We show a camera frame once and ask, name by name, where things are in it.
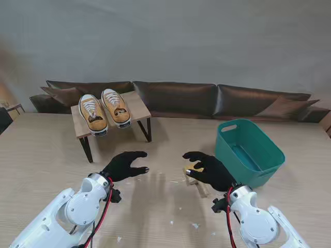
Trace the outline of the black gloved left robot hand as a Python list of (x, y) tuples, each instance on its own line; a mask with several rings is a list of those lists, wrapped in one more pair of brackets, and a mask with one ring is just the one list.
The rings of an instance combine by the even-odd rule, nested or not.
[(147, 153), (144, 151), (126, 151), (120, 153), (109, 162), (100, 174), (106, 178), (110, 178), (113, 182), (146, 174), (149, 172), (148, 167), (131, 167), (132, 162), (136, 159), (146, 157)]

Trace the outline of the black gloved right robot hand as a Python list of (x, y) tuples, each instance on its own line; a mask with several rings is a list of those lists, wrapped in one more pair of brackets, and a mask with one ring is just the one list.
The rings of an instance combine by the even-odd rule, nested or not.
[(236, 180), (229, 173), (224, 164), (214, 156), (200, 151), (190, 151), (183, 154), (183, 158), (196, 162), (194, 169), (186, 169), (186, 175), (199, 182), (210, 184), (219, 192), (226, 192), (236, 184)]

